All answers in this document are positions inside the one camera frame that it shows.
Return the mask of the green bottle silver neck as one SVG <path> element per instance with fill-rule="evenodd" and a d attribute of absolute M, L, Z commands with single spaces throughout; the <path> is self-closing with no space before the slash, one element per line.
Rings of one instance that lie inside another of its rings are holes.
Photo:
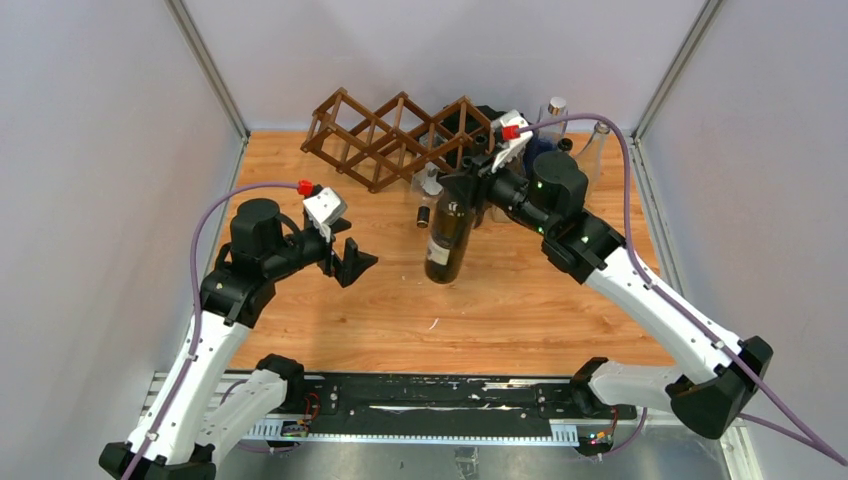
<path fill-rule="evenodd" d="M 562 137 L 556 143 L 556 148 L 559 151 L 562 151 L 562 152 L 565 152 L 565 153 L 570 153 L 572 148 L 573 148 L 573 141 L 572 141 L 571 138 Z"/>

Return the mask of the clear bottle black cap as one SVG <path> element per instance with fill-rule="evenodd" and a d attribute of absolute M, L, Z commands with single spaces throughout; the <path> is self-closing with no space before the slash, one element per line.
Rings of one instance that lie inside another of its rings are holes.
<path fill-rule="evenodd" d="M 410 191 L 419 199 L 416 213 L 416 226 L 427 228 L 433 209 L 440 199 L 443 187 L 438 183 L 441 169 L 432 161 L 412 176 Z"/>

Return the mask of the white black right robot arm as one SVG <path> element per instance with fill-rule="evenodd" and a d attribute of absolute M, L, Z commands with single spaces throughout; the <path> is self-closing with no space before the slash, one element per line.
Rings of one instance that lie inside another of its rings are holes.
<path fill-rule="evenodd" d="M 491 155 L 467 157 L 439 182 L 460 209 L 497 207 L 538 233 L 549 263 L 614 302 L 674 359 L 672 367 L 590 359 L 571 379 L 571 403 L 580 415 L 596 417 L 618 405 L 647 407 L 718 439 L 757 392 L 771 346 L 758 336 L 740 339 L 668 291 L 629 241 L 585 208 L 588 178 L 568 154 L 541 154 L 529 177 L 496 168 Z"/>

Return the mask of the dark bottle slot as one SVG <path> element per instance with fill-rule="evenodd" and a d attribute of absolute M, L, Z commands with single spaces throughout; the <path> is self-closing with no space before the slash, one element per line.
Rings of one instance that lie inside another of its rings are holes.
<path fill-rule="evenodd" d="M 473 137 L 473 142 L 470 145 L 470 156 L 476 157 L 486 153 L 489 146 L 489 136 L 486 134 L 478 134 Z"/>

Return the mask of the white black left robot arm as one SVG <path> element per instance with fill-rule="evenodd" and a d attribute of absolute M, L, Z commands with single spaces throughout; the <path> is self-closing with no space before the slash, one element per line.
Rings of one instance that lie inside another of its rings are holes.
<path fill-rule="evenodd" d="M 347 204 L 329 187 L 303 200 L 298 227 L 279 204 L 256 198 L 241 204 L 230 241 L 198 288 L 199 314 L 147 414 L 128 439 L 107 444 L 100 467 L 115 479 L 212 479 L 219 464 L 274 409 L 298 411 L 306 400 L 304 367 L 270 354 L 215 410 L 209 408 L 231 358 L 274 297 L 277 282 L 311 265 L 340 286 L 355 282 L 377 258 L 335 233 L 351 224 Z"/>

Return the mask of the dark green wine bottle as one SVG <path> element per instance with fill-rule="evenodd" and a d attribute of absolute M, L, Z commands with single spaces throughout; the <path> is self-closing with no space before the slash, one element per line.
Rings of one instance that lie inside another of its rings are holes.
<path fill-rule="evenodd" d="M 464 209 L 456 196 L 444 189 L 430 222 L 425 273 L 437 284 L 449 284 L 459 275 L 475 216 Z"/>

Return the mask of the clear glass bottle dark label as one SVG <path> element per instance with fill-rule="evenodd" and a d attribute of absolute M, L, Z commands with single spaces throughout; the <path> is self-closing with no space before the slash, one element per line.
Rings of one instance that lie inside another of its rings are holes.
<path fill-rule="evenodd" d="M 602 168 L 604 146 L 610 134 L 610 127 L 598 121 L 583 149 L 576 155 L 575 160 L 579 170 L 586 176 L 587 194 L 590 195 L 597 186 Z"/>

